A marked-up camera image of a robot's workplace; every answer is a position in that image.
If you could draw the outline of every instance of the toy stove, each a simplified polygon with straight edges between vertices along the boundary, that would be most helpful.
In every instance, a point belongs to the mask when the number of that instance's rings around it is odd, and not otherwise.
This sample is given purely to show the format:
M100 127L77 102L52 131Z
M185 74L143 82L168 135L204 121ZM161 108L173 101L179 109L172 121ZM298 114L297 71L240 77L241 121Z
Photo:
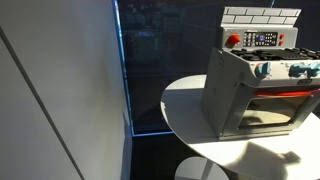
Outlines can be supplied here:
M289 134L320 102L320 51L296 48L299 9L226 7L202 110L219 139Z

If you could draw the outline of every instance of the stovetop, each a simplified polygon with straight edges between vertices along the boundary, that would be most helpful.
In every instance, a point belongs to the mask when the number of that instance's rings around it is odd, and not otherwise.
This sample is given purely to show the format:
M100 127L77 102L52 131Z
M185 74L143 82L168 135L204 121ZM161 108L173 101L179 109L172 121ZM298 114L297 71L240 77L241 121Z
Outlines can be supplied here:
M248 61L277 61L277 60L316 60L320 59L320 51L306 48L286 49L247 49L231 50L231 53Z

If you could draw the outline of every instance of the table top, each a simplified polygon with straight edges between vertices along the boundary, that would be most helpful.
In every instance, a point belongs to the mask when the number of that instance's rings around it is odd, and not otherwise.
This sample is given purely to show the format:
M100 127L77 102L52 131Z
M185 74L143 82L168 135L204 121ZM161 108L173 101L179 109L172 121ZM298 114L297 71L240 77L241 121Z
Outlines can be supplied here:
M190 148L239 174L261 179L320 178L320 120L310 114L290 135L219 141L202 114L206 75L170 84L161 98L171 130Z

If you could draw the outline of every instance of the oven door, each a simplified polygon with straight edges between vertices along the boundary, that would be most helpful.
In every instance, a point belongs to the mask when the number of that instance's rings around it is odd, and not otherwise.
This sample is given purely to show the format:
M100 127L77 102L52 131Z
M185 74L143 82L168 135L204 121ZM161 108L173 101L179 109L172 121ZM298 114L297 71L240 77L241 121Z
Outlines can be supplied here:
M320 102L319 87L240 85L220 139L288 134Z

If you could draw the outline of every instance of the glass wall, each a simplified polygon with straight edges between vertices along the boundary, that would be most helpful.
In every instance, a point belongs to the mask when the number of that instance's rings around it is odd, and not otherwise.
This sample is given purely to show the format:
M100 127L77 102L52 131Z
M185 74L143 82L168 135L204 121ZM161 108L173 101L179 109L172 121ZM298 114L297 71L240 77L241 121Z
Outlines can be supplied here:
M135 134L170 131L160 110L173 81L205 74L223 6L302 8L297 46L320 49L317 1L300 0L118 0Z

